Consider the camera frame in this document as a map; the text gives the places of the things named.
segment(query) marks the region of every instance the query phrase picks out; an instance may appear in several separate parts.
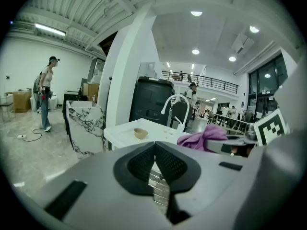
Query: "ceiling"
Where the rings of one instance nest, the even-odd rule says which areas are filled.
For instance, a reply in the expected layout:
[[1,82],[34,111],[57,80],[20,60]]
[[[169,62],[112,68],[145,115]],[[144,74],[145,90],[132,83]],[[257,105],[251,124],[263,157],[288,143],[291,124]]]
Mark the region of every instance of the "ceiling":
[[[99,43],[131,24],[144,4],[152,3],[156,21],[153,34],[161,61],[198,63],[235,71],[270,40],[298,59],[303,40],[278,0],[28,0],[7,36],[40,41],[84,55],[106,58]],[[189,11],[203,11],[194,17]],[[250,34],[246,21],[261,28]],[[41,23],[66,36],[37,30]],[[255,44],[235,63],[228,58],[239,33]],[[190,52],[199,47],[198,56]]]
[[[152,31],[161,61],[198,63],[235,72],[272,41],[265,32],[254,34],[249,27],[207,11],[201,16],[181,12],[157,16]],[[254,44],[237,54],[231,47],[239,34],[251,38]],[[198,55],[192,54],[194,48],[199,49]],[[235,56],[236,61],[229,61],[230,56]]]
[[169,71],[170,69],[173,72],[183,73],[191,73],[193,71],[193,75],[201,75],[201,72],[204,68],[204,65],[194,64],[194,68],[192,69],[191,63],[182,63],[182,62],[169,62],[170,68],[168,67],[166,62],[161,62],[162,71]]

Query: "marble counter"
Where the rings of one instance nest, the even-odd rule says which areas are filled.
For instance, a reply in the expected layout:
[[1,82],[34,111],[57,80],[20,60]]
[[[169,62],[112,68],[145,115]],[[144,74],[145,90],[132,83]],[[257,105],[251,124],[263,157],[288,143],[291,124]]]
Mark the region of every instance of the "marble counter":
[[71,144],[79,159],[104,151],[104,110],[92,102],[67,101],[66,115],[69,124]]

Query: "balcony railing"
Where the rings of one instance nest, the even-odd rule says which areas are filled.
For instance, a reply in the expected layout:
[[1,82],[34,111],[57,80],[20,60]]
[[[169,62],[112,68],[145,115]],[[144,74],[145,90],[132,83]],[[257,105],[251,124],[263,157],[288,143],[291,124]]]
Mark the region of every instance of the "balcony railing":
[[225,82],[219,79],[208,78],[208,77],[204,77],[200,75],[190,75],[188,73],[182,73],[182,75],[180,75],[180,72],[173,72],[172,74],[168,71],[163,71],[162,74],[165,80],[194,82],[198,84],[199,86],[201,85],[209,86],[209,87],[213,87],[213,88],[220,89],[220,90],[225,90],[225,91],[235,93],[235,94],[238,91],[238,85],[230,83],[230,82]]

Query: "fluorescent light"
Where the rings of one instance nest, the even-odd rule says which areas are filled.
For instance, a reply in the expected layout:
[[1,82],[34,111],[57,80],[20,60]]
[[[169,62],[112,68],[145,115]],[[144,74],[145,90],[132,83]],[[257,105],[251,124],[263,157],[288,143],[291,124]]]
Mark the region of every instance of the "fluorescent light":
[[231,56],[231,57],[229,57],[229,60],[232,61],[232,62],[234,62],[234,61],[236,61],[236,57]]
[[257,33],[257,32],[259,32],[259,29],[257,29],[255,26],[250,26],[249,29],[250,29],[250,31],[251,31],[252,33]]
[[65,32],[62,32],[62,31],[53,29],[53,28],[48,27],[48,26],[44,26],[44,25],[40,25],[40,24],[36,24],[36,23],[35,23],[35,27],[40,28],[40,29],[43,29],[43,30],[46,30],[46,31],[49,31],[49,32],[52,32],[52,33],[59,34],[59,35],[61,35],[61,36],[65,36],[65,35],[66,35]]
[[195,55],[198,55],[200,53],[200,51],[195,48],[195,49],[192,50],[192,53],[195,54]]
[[199,11],[191,11],[191,14],[193,14],[194,16],[201,16],[202,12]]

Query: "backpack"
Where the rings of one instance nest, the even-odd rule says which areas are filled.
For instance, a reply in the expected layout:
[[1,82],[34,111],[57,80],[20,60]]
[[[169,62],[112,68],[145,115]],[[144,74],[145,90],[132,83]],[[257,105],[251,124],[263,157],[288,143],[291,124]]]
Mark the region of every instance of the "backpack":
[[34,80],[34,85],[33,85],[33,93],[39,93],[39,81],[40,81],[40,77],[42,75],[42,72],[40,72],[40,74],[36,77],[36,79]]

